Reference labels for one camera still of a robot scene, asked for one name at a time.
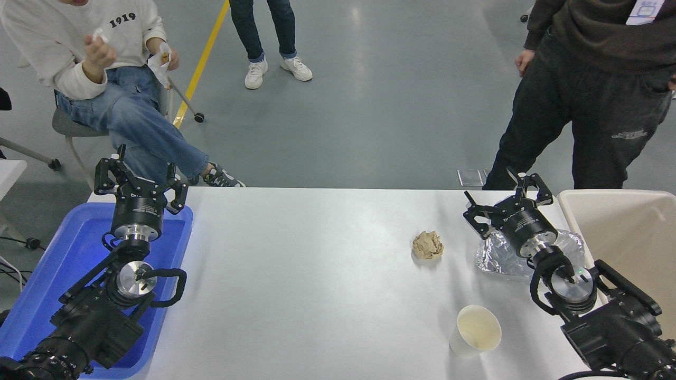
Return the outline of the seated person's right hand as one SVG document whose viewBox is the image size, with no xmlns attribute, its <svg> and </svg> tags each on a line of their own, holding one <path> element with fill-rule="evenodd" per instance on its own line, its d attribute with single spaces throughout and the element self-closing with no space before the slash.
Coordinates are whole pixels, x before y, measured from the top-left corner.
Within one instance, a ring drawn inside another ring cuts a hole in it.
<svg viewBox="0 0 676 380">
<path fill-rule="evenodd" d="M 91 82 L 102 84 L 106 68 L 117 60 L 117 51 L 101 37 L 86 35 L 84 42 L 86 58 L 82 61 L 82 70 Z"/>
</svg>

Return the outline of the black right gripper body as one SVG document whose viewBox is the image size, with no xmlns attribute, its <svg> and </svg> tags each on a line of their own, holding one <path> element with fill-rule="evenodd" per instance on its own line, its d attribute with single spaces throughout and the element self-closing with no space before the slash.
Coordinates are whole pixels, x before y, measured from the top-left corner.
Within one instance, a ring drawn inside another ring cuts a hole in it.
<svg viewBox="0 0 676 380">
<path fill-rule="evenodd" d="M 499 221 L 500 231 L 516 253 L 536 253 L 539 245 L 554 244 L 558 237 L 556 228 L 534 207 L 521 205 Z"/>
</svg>

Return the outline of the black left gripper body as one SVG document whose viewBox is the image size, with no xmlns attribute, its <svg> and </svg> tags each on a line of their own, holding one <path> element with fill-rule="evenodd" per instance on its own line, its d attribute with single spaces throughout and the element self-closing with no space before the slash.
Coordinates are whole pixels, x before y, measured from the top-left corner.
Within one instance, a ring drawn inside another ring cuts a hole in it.
<svg viewBox="0 0 676 380">
<path fill-rule="evenodd" d="M 117 186 L 115 195 L 113 227 L 132 224 L 162 227 L 166 198 L 159 192 L 159 185 L 153 182 L 140 185 L 127 182 Z"/>
</svg>

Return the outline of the standing person's hand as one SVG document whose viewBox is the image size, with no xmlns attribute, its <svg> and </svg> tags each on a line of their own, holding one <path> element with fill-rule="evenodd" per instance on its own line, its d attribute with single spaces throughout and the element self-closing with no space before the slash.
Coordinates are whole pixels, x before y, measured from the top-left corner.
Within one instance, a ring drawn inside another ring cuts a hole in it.
<svg viewBox="0 0 676 380">
<path fill-rule="evenodd" d="M 534 59 L 534 50 L 522 50 L 515 59 L 515 65 L 519 73 L 519 77 L 524 77 L 529 65 Z"/>
</svg>

